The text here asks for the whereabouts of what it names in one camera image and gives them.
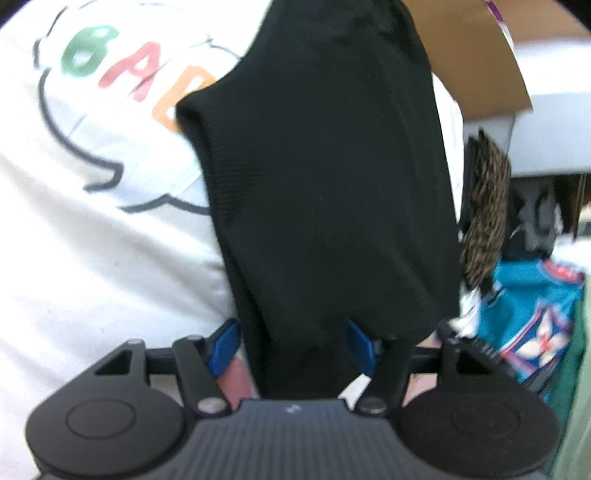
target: green fabric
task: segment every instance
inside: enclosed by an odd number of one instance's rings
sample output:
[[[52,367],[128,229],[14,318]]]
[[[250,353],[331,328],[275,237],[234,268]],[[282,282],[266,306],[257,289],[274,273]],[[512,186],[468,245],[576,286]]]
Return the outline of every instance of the green fabric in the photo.
[[[582,321],[591,332],[591,282],[586,281]],[[554,464],[556,480],[591,479],[591,335],[586,335],[586,352],[579,368],[574,403],[562,446]]]
[[[558,381],[550,395],[548,405],[558,419],[560,431],[565,433],[571,408],[574,402],[574,396],[577,391],[577,382],[579,380],[579,370],[583,363],[585,355],[585,320],[583,311],[583,300],[579,300],[574,306],[573,315],[573,335],[570,341],[569,349],[560,362],[560,372]],[[550,470],[556,463],[558,453],[555,455]]]

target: cartoon cloud graphic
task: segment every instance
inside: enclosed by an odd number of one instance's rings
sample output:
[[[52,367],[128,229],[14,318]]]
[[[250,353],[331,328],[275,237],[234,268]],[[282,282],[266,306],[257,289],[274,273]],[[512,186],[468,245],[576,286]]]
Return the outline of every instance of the cartoon cloud graphic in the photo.
[[[94,0],[62,10],[34,47],[47,126],[81,160],[112,172],[85,189],[129,213],[169,203],[209,214],[174,105],[239,57],[191,17],[160,2]]]

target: white t-shirt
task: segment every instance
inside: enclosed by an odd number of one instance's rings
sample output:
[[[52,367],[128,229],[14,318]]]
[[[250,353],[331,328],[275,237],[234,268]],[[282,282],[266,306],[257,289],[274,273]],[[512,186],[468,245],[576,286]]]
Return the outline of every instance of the white t-shirt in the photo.
[[[29,412],[128,338],[235,314],[174,104],[226,74],[269,0],[32,0],[0,30],[0,480],[32,478]],[[456,203],[462,115],[438,79]]]

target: red letter a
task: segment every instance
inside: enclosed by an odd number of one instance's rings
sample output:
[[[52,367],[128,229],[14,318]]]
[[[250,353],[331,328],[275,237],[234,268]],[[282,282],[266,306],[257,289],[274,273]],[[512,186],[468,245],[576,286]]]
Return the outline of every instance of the red letter a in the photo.
[[[136,65],[143,59],[148,58],[148,63],[143,69],[136,68]],[[139,86],[134,92],[134,100],[141,102],[146,98],[152,82],[154,81],[154,74],[160,66],[160,44],[154,41],[147,42],[133,55],[126,59],[120,60],[105,72],[103,78],[99,81],[100,88],[107,88],[113,85],[113,82],[119,78],[123,72],[129,72],[134,77],[140,79]]]

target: round black pad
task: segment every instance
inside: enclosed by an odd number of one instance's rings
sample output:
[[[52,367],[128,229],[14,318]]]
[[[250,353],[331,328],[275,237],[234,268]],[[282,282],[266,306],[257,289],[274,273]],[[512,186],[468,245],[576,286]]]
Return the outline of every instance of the round black pad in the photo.
[[[554,414],[528,392],[431,390],[402,410],[398,427],[418,457],[472,478],[531,472],[545,462],[558,437]]]
[[[105,379],[92,391],[65,388],[27,423],[27,442],[44,469],[85,478],[146,471],[183,434],[180,407],[147,385]]]

